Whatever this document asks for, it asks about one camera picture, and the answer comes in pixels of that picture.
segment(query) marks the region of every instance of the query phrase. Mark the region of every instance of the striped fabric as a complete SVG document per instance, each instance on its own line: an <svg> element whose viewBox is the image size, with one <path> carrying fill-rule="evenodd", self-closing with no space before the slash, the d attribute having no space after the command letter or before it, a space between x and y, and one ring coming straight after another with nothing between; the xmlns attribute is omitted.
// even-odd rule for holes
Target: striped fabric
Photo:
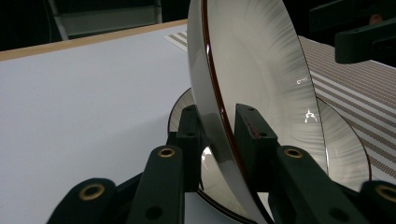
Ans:
<svg viewBox="0 0 396 224"><path fill-rule="evenodd" d="M187 33L165 38L187 52ZM353 127L373 179L396 184L396 69L373 61L338 64L331 46L300 37L317 97Z"/></svg>

